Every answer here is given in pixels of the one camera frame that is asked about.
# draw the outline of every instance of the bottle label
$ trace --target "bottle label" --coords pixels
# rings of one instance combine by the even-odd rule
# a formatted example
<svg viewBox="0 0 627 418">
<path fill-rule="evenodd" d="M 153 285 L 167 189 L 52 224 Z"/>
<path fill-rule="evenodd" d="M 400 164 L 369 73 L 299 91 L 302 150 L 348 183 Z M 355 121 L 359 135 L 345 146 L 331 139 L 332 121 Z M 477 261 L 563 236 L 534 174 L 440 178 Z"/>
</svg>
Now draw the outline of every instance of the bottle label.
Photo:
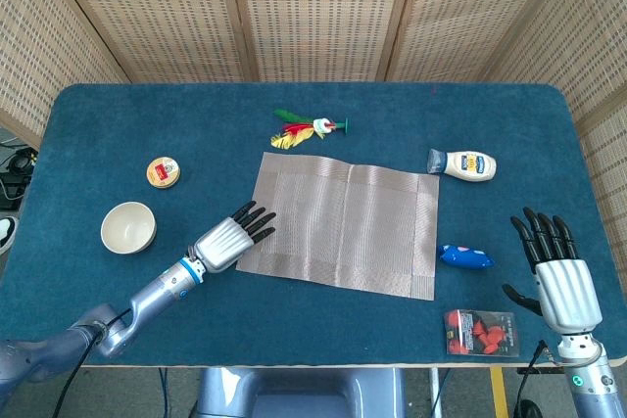
<svg viewBox="0 0 627 418">
<path fill-rule="evenodd" d="M 472 171 L 474 173 L 483 173 L 485 166 L 485 160 L 481 156 L 475 156 L 474 154 L 461 156 L 462 170 Z"/>
</svg>

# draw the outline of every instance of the blue tablecloth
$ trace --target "blue tablecloth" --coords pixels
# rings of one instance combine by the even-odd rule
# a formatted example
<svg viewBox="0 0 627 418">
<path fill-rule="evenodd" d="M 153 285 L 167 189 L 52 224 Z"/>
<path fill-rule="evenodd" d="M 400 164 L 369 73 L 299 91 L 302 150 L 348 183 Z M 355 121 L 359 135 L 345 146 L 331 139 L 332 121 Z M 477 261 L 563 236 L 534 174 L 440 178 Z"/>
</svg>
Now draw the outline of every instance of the blue tablecloth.
<svg viewBox="0 0 627 418">
<path fill-rule="evenodd" d="M 495 362 L 449 356 L 442 315 L 454 308 L 513 311 L 520 358 L 557 335 L 516 306 L 504 282 L 535 296 L 509 217 L 529 206 L 560 214 L 590 265 L 604 321 L 596 333 L 612 358 L 627 355 L 627 310 L 579 142 L 563 97 L 545 85 L 284 83 L 76 85 L 53 108 L 0 284 L 0 331 L 39 340 L 86 309 L 128 299 L 172 265 L 207 229 L 250 199 L 272 115 L 285 108 L 350 120 L 348 135 L 312 138 L 295 150 L 349 163 L 424 172 L 429 148 L 479 150 L 496 158 L 494 180 L 443 176 L 438 244 L 485 250 L 496 266 L 441 263 L 434 302 L 257 276 L 233 268 L 192 291 L 148 326 L 124 355 L 91 363 L 270 365 Z M 180 180 L 151 187 L 146 167 L 175 158 Z M 100 241 L 113 206 L 139 201 L 157 219 L 153 244 L 115 255 Z"/>
</svg>

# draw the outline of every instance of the robot finger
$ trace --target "robot finger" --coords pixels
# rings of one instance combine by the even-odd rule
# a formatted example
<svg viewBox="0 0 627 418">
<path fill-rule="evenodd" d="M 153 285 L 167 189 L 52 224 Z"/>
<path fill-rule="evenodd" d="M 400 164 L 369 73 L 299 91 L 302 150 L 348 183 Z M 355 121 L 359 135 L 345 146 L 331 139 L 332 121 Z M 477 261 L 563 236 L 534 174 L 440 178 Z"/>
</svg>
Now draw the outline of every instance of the robot finger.
<svg viewBox="0 0 627 418">
<path fill-rule="evenodd" d="M 259 229 L 261 229 L 262 227 L 264 227 L 267 222 L 271 219 L 273 219 L 276 216 L 276 212 L 271 212 L 270 214 L 266 214 L 264 217 L 262 217 L 261 219 L 259 219 L 257 222 L 255 222 L 253 225 L 250 225 L 246 231 L 248 232 L 248 235 L 252 235 L 255 232 L 257 232 Z"/>
<path fill-rule="evenodd" d="M 527 261 L 529 261 L 529 266 L 531 267 L 531 271 L 535 274 L 536 272 L 536 264 L 543 262 L 544 260 L 540 256 L 538 252 L 538 247 L 536 246 L 536 242 L 527 229 L 527 226 L 524 224 L 522 220 L 520 220 L 516 216 L 511 217 L 511 224 L 514 226 L 516 231 L 518 232 L 518 236 L 522 241 L 522 248 L 527 255 Z"/>
<path fill-rule="evenodd" d="M 238 222 L 239 225 L 241 225 L 243 228 L 246 228 L 246 226 L 248 224 L 250 224 L 251 222 L 253 222 L 257 217 L 259 217 L 260 215 L 262 215 L 262 213 L 264 213 L 265 208 L 259 208 L 259 209 L 255 209 L 253 212 L 251 212 L 250 214 L 242 217 Z"/>
<path fill-rule="evenodd" d="M 255 234 L 252 239 L 253 239 L 253 243 L 257 244 L 258 242 L 260 242 L 261 240 L 263 240 L 265 237 L 267 237 L 268 235 L 270 235 L 271 233 L 273 233 L 276 229 L 274 227 L 268 227 L 268 229 L 264 229 L 262 230 L 260 233 Z"/>
<path fill-rule="evenodd" d="M 540 219 L 540 223 L 545 228 L 545 231 L 551 237 L 551 242 L 552 242 L 551 248 L 553 249 L 555 253 L 556 259 L 566 258 L 566 250 L 564 249 L 563 241 L 561 240 L 561 236 L 559 235 L 559 232 L 557 232 L 557 229 L 555 229 L 553 222 L 541 212 L 538 212 L 538 218 Z"/>
<path fill-rule="evenodd" d="M 558 215 L 553 216 L 553 222 L 561 235 L 561 240 L 563 240 L 564 245 L 566 246 L 566 254 L 568 257 L 570 259 L 578 259 L 579 255 L 577 254 L 577 249 L 575 248 L 575 241 L 573 240 L 572 233 L 566 223 Z"/>
<path fill-rule="evenodd" d="M 525 217 L 527 217 L 527 220 L 531 225 L 531 230 L 533 231 L 538 247 L 540 247 L 541 256 L 544 261 L 555 259 L 555 254 L 553 250 L 551 250 L 551 240 L 549 235 L 540 223 L 540 219 L 538 219 L 536 213 L 530 208 L 524 208 L 522 211 L 525 213 Z"/>
<path fill-rule="evenodd" d="M 231 215 L 231 219 L 233 219 L 235 222 L 239 222 L 239 219 L 244 217 L 248 213 L 250 208 L 252 208 L 256 203 L 257 202 L 255 201 L 250 201 L 246 203 L 244 206 L 238 209 L 233 215 Z"/>
</svg>

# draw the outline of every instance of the robotic arm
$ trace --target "robotic arm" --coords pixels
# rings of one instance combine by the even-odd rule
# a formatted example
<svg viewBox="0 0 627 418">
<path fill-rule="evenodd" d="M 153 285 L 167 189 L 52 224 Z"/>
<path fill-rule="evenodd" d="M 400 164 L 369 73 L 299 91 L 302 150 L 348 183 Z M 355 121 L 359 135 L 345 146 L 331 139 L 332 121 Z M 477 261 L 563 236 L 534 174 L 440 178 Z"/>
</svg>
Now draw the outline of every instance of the robotic arm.
<svg viewBox="0 0 627 418">
<path fill-rule="evenodd" d="M 544 317 L 561 335 L 557 350 L 580 418 L 625 418 L 620 392 L 605 348 L 592 331 L 603 317 L 586 261 L 577 255 L 568 226 L 558 216 L 524 209 L 531 230 L 511 218 L 538 286 L 539 301 L 521 296 L 511 285 L 506 295 L 518 305 Z"/>
<path fill-rule="evenodd" d="M 220 273 L 253 245 L 274 232 L 263 227 L 276 214 L 252 212 L 251 201 L 188 248 L 187 255 L 130 299 L 128 326 L 108 304 L 98 305 L 68 330 L 39 343 L 0 343 L 0 412 L 13 390 L 24 380 L 42 382 L 74 368 L 92 342 L 105 357 L 120 354 L 153 318 L 203 282 L 205 273 Z"/>
</svg>

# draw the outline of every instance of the white squeeze bottle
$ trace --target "white squeeze bottle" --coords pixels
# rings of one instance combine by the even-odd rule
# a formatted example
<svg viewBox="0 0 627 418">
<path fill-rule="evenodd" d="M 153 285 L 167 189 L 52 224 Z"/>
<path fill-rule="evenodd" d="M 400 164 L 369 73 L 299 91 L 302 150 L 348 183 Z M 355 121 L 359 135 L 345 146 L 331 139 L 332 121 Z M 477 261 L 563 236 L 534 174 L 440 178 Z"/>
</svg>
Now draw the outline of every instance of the white squeeze bottle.
<svg viewBox="0 0 627 418">
<path fill-rule="evenodd" d="M 466 181 L 486 181 L 497 172 L 497 161 L 482 152 L 440 152 L 431 149 L 427 172 L 447 173 Z"/>
</svg>

